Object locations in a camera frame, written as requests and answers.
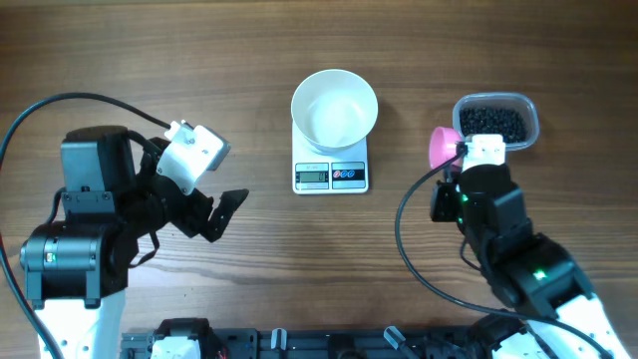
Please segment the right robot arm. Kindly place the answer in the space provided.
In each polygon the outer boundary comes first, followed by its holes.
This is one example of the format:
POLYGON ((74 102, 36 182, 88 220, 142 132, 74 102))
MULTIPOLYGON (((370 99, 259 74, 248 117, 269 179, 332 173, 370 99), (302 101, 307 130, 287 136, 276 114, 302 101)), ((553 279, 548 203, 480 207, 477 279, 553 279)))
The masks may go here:
POLYGON ((533 228, 506 165, 453 170, 435 185, 431 218, 455 222, 504 316, 557 358, 626 358, 593 284, 574 257, 533 228))

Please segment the pink scoop blue handle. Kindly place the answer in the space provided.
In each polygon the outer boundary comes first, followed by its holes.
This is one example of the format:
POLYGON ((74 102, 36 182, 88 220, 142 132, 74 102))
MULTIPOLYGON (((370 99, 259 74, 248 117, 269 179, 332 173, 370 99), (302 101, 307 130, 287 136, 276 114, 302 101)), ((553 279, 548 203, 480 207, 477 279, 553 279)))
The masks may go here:
POLYGON ((453 128, 436 127, 429 144, 429 163, 432 169, 437 168, 457 154, 458 145, 463 139, 453 128))

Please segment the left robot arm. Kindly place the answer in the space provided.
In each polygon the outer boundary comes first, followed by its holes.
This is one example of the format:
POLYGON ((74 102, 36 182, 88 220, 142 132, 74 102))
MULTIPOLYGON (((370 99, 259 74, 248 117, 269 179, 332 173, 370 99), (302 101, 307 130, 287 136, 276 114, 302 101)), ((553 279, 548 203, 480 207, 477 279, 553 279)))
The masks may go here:
POLYGON ((55 349, 65 358, 117 355, 129 272, 154 257, 139 254, 139 238, 157 243, 172 224, 214 242, 247 198, 246 189, 214 199, 196 187, 229 151, 216 132, 186 122, 152 139, 122 126, 66 134, 65 185, 53 203, 64 217, 50 216, 20 253, 26 297, 54 340, 41 345, 43 357, 55 349))

